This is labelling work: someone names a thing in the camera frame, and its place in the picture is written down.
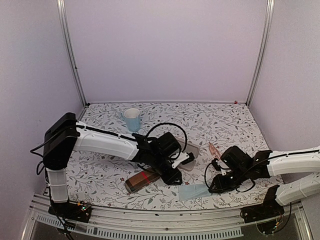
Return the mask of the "right aluminium frame post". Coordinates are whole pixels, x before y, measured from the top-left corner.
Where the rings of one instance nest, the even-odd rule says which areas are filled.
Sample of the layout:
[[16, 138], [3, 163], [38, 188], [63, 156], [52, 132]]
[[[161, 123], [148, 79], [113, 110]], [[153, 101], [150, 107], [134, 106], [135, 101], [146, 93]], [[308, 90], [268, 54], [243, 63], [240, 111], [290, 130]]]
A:
[[267, 0], [266, 1], [266, 10], [265, 10], [265, 16], [264, 16], [264, 23], [262, 28], [262, 35], [261, 35], [261, 41], [259, 45], [258, 55], [256, 59], [256, 64], [253, 71], [252, 80], [250, 83], [248, 95], [246, 98], [245, 105], [250, 108], [253, 99], [255, 96], [255, 92], [258, 86], [258, 81], [260, 78], [264, 57], [268, 45], [268, 40], [270, 36], [272, 21], [273, 21], [273, 13], [274, 13], [274, 7], [275, 7], [275, 0]]

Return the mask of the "left aluminium frame post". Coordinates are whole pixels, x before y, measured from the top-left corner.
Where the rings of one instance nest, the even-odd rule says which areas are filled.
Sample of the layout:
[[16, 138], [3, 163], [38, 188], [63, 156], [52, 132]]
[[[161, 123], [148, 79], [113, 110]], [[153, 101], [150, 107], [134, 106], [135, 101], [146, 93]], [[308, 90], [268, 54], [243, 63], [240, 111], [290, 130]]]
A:
[[84, 107], [86, 107], [87, 100], [86, 100], [84, 89], [83, 89], [83, 86], [82, 86], [82, 83], [80, 80], [78, 67], [77, 67], [77, 63], [76, 63], [76, 58], [75, 58], [75, 54], [73, 51], [71, 35], [70, 35], [70, 31], [69, 31], [69, 26], [68, 26], [65, 1], [64, 0], [57, 0], [56, 3], [57, 3], [59, 21], [60, 21], [60, 25], [61, 25], [61, 29], [62, 29], [62, 35], [63, 35], [63, 39], [65, 42], [66, 52], [67, 52], [68, 60], [70, 63], [71, 72], [72, 72], [72, 75], [74, 78], [75, 87], [76, 87], [77, 93], [79, 95], [79, 99], [80, 99], [81, 104]]

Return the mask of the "front aluminium rail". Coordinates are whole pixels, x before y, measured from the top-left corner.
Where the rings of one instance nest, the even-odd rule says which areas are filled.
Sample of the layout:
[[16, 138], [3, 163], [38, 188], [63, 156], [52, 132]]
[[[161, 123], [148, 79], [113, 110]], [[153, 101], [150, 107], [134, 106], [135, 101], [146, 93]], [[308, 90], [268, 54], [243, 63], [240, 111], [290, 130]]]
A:
[[62, 220], [49, 213], [50, 201], [35, 194], [23, 240], [313, 240], [300, 202], [284, 214], [246, 222], [241, 207], [202, 210], [136, 210], [92, 206], [89, 221]]

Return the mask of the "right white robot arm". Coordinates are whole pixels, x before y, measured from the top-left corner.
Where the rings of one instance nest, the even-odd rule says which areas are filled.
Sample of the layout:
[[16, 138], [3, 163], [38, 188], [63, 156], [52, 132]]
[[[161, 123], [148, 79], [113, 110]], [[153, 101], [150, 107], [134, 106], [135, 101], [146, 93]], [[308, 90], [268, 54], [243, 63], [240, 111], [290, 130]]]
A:
[[318, 146], [294, 151], [258, 151], [254, 157], [239, 147], [229, 147], [220, 157], [228, 172], [216, 175], [208, 191], [220, 194], [236, 190], [246, 180], [267, 179], [273, 176], [308, 173], [291, 183], [276, 185], [268, 189], [264, 203], [258, 213], [269, 218], [291, 202], [307, 198], [320, 192], [320, 148]]

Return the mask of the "brown plaid glasses case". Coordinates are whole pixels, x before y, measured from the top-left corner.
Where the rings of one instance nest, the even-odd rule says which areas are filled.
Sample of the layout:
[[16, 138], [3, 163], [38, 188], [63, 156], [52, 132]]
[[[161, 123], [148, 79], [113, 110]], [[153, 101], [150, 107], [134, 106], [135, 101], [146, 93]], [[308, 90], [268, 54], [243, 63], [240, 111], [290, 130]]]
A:
[[125, 181], [125, 188], [129, 193], [136, 193], [157, 181], [160, 175], [157, 172], [151, 172], [149, 169], [143, 170]]

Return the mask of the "aluminium frame post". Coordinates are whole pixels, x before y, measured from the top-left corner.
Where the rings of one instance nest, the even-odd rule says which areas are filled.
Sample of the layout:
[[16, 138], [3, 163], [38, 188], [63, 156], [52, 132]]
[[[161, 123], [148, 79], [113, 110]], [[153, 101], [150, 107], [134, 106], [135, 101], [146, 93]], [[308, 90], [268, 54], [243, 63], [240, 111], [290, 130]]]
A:
[[84, 89], [83, 89], [83, 86], [82, 86], [82, 83], [80, 80], [78, 67], [77, 67], [77, 63], [76, 63], [76, 58], [75, 58], [75, 54], [73, 51], [71, 35], [70, 35], [70, 31], [69, 31], [69, 26], [68, 26], [65, 1], [64, 0], [57, 0], [56, 3], [57, 3], [59, 21], [60, 21], [60, 25], [61, 25], [61, 29], [62, 29], [62, 35], [63, 35], [63, 39], [65, 42], [66, 52], [67, 52], [68, 60], [70, 63], [71, 72], [72, 72], [72, 75], [74, 78], [75, 87], [76, 87], [77, 93], [79, 95], [79, 99], [80, 99], [81, 104], [84, 107], [86, 107], [87, 100], [86, 100]]
[[258, 86], [258, 81], [260, 78], [264, 57], [268, 45], [268, 40], [270, 36], [272, 21], [273, 21], [273, 13], [274, 13], [274, 7], [275, 7], [275, 0], [267, 0], [266, 1], [266, 10], [265, 10], [265, 16], [264, 16], [264, 23], [262, 28], [262, 35], [261, 35], [261, 41], [259, 45], [258, 55], [256, 59], [256, 64], [253, 71], [252, 80], [250, 83], [248, 95], [246, 98], [245, 105], [250, 108], [253, 99], [255, 96], [255, 92]]

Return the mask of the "pink translucent sunglasses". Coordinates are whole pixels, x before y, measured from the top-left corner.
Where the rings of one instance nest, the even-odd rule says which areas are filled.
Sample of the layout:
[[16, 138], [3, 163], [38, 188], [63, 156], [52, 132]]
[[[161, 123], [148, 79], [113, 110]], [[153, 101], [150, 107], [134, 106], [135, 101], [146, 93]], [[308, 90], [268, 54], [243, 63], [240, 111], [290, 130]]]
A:
[[211, 155], [214, 158], [220, 160], [221, 159], [221, 153], [215, 148], [215, 146], [211, 142], [209, 142], [208, 146], [209, 146], [209, 151], [210, 151]]

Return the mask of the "light blue mug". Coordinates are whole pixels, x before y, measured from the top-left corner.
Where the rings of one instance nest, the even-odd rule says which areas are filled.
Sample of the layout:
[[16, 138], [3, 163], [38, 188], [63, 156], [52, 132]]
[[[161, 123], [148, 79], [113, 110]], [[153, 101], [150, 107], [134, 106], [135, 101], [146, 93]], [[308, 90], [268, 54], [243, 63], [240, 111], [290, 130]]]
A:
[[138, 132], [141, 128], [141, 112], [137, 108], [130, 108], [121, 113], [121, 117], [130, 132]]

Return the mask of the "small blue cloth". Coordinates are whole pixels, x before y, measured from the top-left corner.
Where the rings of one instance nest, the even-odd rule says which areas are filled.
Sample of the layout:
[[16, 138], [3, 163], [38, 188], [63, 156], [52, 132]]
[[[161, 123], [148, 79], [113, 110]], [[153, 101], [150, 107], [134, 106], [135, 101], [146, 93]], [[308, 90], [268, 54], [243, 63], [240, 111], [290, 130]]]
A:
[[180, 201], [210, 197], [211, 195], [205, 184], [180, 185], [178, 187], [178, 198]]

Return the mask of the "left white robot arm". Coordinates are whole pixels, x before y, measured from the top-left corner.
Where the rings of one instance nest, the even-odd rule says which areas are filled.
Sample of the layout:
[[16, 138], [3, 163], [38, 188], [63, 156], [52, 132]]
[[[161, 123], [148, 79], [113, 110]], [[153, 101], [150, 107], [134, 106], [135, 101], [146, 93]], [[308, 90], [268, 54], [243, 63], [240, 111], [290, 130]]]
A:
[[44, 142], [30, 152], [36, 154], [38, 149], [43, 149], [41, 156], [48, 175], [50, 199], [63, 217], [70, 217], [75, 211], [69, 202], [66, 178], [66, 168], [74, 151], [106, 154], [146, 164], [160, 175], [165, 184], [182, 183], [182, 173], [173, 163], [182, 156], [185, 147], [170, 132], [160, 137], [138, 133], [126, 136], [89, 126], [77, 120], [74, 113], [67, 112], [46, 131]]

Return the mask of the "pink glasses case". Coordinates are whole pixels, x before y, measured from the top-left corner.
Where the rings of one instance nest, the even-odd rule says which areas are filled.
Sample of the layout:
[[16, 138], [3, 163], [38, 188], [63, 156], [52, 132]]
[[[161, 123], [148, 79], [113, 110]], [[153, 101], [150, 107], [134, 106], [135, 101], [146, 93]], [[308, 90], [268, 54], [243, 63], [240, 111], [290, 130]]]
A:
[[199, 156], [200, 153], [200, 146], [188, 141], [184, 152], [189, 155], [189, 159], [187, 159], [185, 163], [180, 163], [177, 166], [177, 168], [180, 170], [190, 172], [195, 167], [196, 158]]

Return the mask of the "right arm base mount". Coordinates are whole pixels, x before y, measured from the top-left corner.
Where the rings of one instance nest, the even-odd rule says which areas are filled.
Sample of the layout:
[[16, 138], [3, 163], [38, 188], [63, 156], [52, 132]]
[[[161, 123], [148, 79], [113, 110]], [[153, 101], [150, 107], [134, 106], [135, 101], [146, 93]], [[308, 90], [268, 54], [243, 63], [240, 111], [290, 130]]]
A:
[[276, 192], [280, 186], [270, 187], [261, 204], [243, 207], [240, 210], [240, 217], [245, 223], [256, 222], [283, 215], [284, 207], [276, 202]]

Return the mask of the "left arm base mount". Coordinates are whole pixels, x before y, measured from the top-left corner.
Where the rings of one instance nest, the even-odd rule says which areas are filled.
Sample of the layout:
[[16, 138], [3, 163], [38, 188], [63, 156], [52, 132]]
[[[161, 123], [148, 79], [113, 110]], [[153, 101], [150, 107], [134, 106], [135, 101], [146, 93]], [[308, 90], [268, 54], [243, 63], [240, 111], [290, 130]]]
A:
[[61, 219], [73, 220], [82, 223], [88, 223], [91, 218], [92, 204], [90, 202], [80, 201], [77, 203], [70, 202], [54, 202], [50, 199], [50, 207], [48, 213], [58, 216]]

